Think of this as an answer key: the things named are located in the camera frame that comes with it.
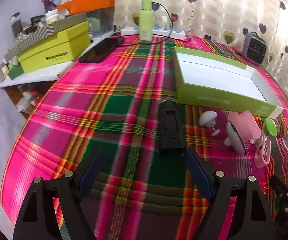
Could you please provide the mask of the pink grey hair clip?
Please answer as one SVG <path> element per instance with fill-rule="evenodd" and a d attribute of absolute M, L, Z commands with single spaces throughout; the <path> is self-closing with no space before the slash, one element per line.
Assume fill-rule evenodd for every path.
<path fill-rule="evenodd" d="M 254 155 L 254 163 L 257 168 L 262 168 L 268 165 L 271 157 L 271 141 L 265 134 L 256 142 L 256 152 Z"/>

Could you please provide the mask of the green lid white jar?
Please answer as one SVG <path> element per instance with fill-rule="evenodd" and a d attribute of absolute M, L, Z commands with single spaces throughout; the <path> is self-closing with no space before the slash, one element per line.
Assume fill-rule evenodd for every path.
<path fill-rule="evenodd" d="M 272 137 L 277 136 L 277 128 L 275 122 L 272 119 L 265 118 L 263 123 L 263 133 L 266 136 L 272 136 Z"/>

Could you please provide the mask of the pink hair claw clip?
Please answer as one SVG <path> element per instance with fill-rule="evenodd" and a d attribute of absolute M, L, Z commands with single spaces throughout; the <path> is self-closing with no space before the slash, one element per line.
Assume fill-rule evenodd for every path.
<path fill-rule="evenodd" d="M 244 111 L 243 113 L 231 112 L 228 115 L 228 120 L 236 129 L 242 142 L 255 144 L 260 138 L 261 130 L 249 111 Z"/>

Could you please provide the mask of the white mushroom-shaped hook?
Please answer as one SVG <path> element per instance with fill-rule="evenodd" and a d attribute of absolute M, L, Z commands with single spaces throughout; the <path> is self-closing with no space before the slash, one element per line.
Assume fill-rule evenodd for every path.
<path fill-rule="evenodd" d="M 205 111 L 199 118 L 199 126 L 213 129 L 212 136 L 215 137 L 219 134 L 220 130 L 215 129 L 216 117 L 218 114 L 215 111 Z"/>

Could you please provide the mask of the black rectangular device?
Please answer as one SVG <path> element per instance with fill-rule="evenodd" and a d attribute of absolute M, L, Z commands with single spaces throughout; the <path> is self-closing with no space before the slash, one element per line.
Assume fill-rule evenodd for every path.
<path fill-rule="evenodd" d="M 180 155 L 185 152 L 184 129 L 180 121 L 178 103 L 163 99 L 158 109 L 159 152 L 164 155 Z"/>

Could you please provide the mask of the brown walnut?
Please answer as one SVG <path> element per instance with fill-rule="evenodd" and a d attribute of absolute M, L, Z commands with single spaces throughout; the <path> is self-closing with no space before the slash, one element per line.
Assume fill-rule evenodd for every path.
<path fill-rule="evenodd" d="M 287 133 L 287 128 L 286 128 L 286 124 L 284 123 L 281 116 L 279 116 L 275 120 L 275 125 L 276 125 L 276 129 L 277 129 L 277 137 L 278 138 L 284 137 Z"/>

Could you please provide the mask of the grey mini fan heater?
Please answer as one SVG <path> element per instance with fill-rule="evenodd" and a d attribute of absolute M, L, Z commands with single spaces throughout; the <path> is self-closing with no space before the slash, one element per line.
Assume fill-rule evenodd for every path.
<path fill-rule="evenodd" d="M 254 65 L 261 65 L 267 51 L 267 43 L 256 32 L 245 35 L 242 57 Z"/>

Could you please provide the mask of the green white open box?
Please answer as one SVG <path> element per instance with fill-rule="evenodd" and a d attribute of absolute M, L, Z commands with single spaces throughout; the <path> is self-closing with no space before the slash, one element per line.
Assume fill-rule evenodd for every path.
<path fill-rule="evenodd" d="M 276 119 L 283 111 L 276 93 L 253 67 L 226 57 L 174 47 L 178 103 L 249 111 Z"/>

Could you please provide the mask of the white bedside shelf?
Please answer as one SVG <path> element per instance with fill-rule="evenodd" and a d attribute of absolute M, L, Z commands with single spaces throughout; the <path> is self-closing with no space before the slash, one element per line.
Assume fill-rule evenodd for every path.
<path fill-rule="evenodd" d="M 99 37 L 95 37 L 93 39 L 92 44 L 90 44 L 74 61 L 67 61 L 60 64 L 55 64 L 49 67 L 45 67 L 34 72 L 28 74 L 22 74 L 19 77 L 11 80 L 9 77 L 6 77 L 1 83 L 0 88 L 22 85 L 27 83 L 36 83 L 36 82 L 45 82 L 45 81 L 56 81 L 62 75 L 65 74 L 73 66 L 75 62 L 79 60 L 79 58 L 84 55 L 87 51 L 97 45 L 99 42 L 104 40 L 105 38 L 110 37 L 114 32 L 109 31 L 100 35 Z"/>

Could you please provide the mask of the chevron patterned box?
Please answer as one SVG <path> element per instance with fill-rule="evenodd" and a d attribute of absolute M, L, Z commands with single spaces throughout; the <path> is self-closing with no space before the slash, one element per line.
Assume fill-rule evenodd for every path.
<path fill-rule="evenodd" d="M 85 13 L 77 14 L 59 21 L 55 21 L 49 25 L 45 25 L 29 35 L 19 36 L 15 42 L 15 46 L 7 51 L 4 59 L 8 62 L 13 57 L 17 56 L 19 53 L 37 44 L 38 42 L 41 42 L 50 36 L 86 21 L 87 17 Z"/>

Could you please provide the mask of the lime green shoe box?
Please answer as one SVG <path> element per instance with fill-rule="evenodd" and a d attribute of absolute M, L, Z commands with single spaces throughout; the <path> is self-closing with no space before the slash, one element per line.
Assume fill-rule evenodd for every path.
<path fill-rule="evenodd" d="M 74 61 L 89 45 L 88 22 L 81 22 L 29 47 L 17 55 L 25 73 Z"/>

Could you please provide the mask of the black smartphone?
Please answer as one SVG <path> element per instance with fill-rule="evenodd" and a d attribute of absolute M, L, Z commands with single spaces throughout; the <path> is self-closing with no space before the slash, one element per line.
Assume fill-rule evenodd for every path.
<path fill-rule="evenodd" d="M 82 55 L 78 61 L 80 63 L 100 63 L 115 49 L 124 44 L 124 41 L 124 37 L 106 38 Z"/>

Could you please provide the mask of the heart patterned curtain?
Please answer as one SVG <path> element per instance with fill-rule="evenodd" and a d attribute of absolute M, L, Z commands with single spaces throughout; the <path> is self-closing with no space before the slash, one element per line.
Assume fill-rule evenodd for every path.
<path fill-rule="evenodd" d="M 263 68 L 288 96 L 288 0 L 152 0 L 154 25 L 241 50 L 245 35 L 265 40 Z M 142 0 L 115 0 L 115 25 L 138 24 Z"/>

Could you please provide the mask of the white blue power strip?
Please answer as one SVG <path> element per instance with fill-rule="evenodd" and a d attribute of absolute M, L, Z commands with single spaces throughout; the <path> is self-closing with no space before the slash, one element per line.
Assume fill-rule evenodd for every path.
<path fill-rule="evenodd" d="M 139 27 L 125 27 L 120 30 L 120 34 L 122 36 L 125 35 L 138 35 L 139 34 Z M 176 40 L 185 40 L 186 39 L 186 34 L 182 30 L 168 30 L 165 28 L 157 28 L 155 27 L 153 29 L 153 35 L 154 36 L 168 36 L 172 39 Z"/>

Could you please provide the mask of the green lotion bottle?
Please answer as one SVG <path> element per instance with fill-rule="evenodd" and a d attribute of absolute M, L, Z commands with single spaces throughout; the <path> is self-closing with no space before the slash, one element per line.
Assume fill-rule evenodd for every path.
<path fill-rule="evenodd" d="M 151 42 L 153 39 L 154 13 L 152 0 L 142 0 L 142 9 L 139 12 L 139 39 L 141 42 Z"/>

